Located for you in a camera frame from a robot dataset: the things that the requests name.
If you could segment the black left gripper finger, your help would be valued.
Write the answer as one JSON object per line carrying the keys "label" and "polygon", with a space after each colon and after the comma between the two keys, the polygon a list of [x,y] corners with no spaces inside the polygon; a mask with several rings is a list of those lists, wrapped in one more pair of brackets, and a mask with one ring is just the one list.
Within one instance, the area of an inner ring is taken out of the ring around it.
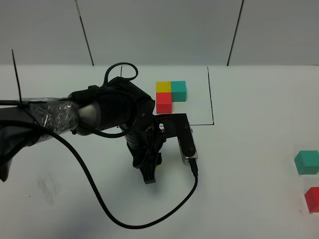
{"label": "black left gripper finger", "polygon": [[145,184],[152,184],[156,182],[155,170],[157,167],[156,162],[146,162],[140,167],[140,172],[143,176]]}

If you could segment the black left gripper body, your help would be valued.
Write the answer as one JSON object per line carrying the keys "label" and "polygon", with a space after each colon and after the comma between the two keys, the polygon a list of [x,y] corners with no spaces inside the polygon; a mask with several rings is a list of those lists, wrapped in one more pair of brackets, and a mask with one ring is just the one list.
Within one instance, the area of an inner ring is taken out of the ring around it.
{"label": "black left gripper body", "polygon": [[126,135],[128,149],[133,157],[133,167],[142,168],[151,155],[159,152],[165,139],[160,137],[158,121],[151,120],[142,128],[135,126],[134,129]]}

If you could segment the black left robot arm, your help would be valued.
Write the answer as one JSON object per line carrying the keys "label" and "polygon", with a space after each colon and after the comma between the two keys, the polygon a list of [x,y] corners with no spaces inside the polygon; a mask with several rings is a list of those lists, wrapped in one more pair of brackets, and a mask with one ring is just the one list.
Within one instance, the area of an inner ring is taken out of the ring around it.
{"label": "black left robot arm", "polygon": [[154,100],[129,80],[114,78],[101,87],[71,93],[66,98],[27,100],[0,111],[0,178],[6,181],[12,158],[24,147],[46,141],[47,131],[124,137],[145,183],[155,182],[161,163]]}

